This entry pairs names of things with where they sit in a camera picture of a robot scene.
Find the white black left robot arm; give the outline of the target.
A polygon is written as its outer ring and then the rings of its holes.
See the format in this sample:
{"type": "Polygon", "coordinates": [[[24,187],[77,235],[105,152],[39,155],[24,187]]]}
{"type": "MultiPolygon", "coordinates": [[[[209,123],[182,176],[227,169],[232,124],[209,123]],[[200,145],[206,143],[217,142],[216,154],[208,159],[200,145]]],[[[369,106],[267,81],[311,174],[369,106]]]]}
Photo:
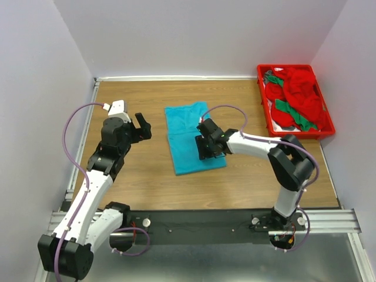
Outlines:
{"type": "Polygon", "coordinates": [[[151,125],[141,113],[135,114],[139,127],[120,117],[103,121],[101,140],[83,171],[84,180],[65,217],[51,235],[43,235],[38,250],[43,268],[55,275],[84,279],[91,268],[98,247],[114,231],[129,232],[132,237],[147,232],[131,219],[130,207],[111,202],[94,220],[99,203],[115,182],[131,145],[152,137],[151,125]]]}

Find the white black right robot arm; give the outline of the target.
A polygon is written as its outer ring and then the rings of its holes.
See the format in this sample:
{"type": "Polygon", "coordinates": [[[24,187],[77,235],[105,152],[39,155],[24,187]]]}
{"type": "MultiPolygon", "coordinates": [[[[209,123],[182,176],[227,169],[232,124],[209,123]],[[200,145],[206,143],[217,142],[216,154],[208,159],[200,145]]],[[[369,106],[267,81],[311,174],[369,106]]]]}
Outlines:
{"type": "Polygon", "coordinates": [[[294,135],[262,137],[242,130],[223,131],[211,118],[201,120],[195,137],[199,159],[241,154],[269,160],[280,191],[271,213],[253,225],[265,230],[284,230],[291,224],[304,189],[314,182],[310,179],[318,163],[294,135]]]}

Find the teal t-shirt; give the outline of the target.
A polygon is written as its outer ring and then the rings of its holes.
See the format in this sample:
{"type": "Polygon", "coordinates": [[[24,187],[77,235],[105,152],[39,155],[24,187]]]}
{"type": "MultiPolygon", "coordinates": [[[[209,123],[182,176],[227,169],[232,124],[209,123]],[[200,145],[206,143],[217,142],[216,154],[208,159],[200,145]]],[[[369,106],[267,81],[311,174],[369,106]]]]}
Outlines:
{"type": "Polygon", "coordinates": [[[167,123],[167,139],[174,172],[177,176],[227,166],[224,156],[205,160],[199,159],[195,137],[200,133],[196,126],[199,124],[202,114],[207,110],[206,102],[166,107],[164,110],[167,123]]]}

